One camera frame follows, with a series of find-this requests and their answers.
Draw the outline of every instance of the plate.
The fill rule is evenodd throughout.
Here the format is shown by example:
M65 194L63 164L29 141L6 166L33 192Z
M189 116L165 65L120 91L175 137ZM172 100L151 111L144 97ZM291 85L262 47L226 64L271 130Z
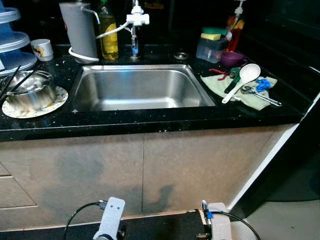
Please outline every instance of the plate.
M2 111L5 115L15 119L29 119L39 117L60 108L68 99L68 92L60 86L55 87L56 100L49 106L37 111L18 111L5 101L2 105Z

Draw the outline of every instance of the black cable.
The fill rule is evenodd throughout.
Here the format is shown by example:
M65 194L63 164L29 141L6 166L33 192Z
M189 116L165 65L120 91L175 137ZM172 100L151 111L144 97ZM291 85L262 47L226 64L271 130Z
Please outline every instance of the black cable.
M256 230L247 222L245 222L244 220L242 220L240 217L236 216L236 215L233 215L231 213L227 213L227 212L224 212L224 211L212 211L211 212L212 214L220 214L220 215L226 215L228 217L232 217L234 219L237 219L238 221L242 222L243 224L245 224L255 235L256 239L258 240L261 240L260 236L258 235L258 233L256 232Z
M62 236L62 240L66 240L66 235L67 235L67 231L68 231L68 228L69 228L69 225L70 225L70 222L71 220L77 215L77 213L79 213L82 209L86 208L86 207L89 207L89 206L99 206L100 202L91 202L91 203L88 203L86 205L83 205L81 207L79 207L73 214L72 216L69 218L68 222L66 223L65 225L65 228L64 228L64 232L63 232L63 236Z

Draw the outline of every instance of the gray floor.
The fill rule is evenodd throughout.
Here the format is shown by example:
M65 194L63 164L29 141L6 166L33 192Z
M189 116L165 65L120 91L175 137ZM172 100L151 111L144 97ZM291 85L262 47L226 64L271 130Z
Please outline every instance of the gray floor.
M319 240L320 201L265 202L247 218L262 240ZM254 240L240 222L231 223L233 240Z

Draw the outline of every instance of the chopsticks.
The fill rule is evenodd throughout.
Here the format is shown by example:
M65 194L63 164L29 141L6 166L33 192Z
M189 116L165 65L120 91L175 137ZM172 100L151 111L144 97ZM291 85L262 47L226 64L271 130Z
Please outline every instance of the chopsticks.
M17 72L19 71L21 65L19 65L16 70L14 71L14 74L10 77L9 81L6 83L6 85L4 86L3 90L0 92L0 102L2 101L3 98L3 94L5 93L5 96L7 96L7 89L10 85L10 83L12 82L12 80L14 79L15 75L17 74Z
M17 88L20 87L21 84L23 84L28 78L30 78L30 76L31 76L32 74L34 74L35 71L37 71L37 69L33 70L33 71L30 72L27 76L25 76L24 79L22 79L17 85L15 85L15 86L11 89L10 93L13 93L15 90L17 90Z

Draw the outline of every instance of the green sponge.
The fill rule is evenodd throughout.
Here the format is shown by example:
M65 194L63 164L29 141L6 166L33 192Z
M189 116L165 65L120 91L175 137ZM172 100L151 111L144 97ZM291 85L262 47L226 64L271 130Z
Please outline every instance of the green sponge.
M219 27L207 27L204 26L202 27L202 32L205 34L221 34L221 35L226 35L227 30Z

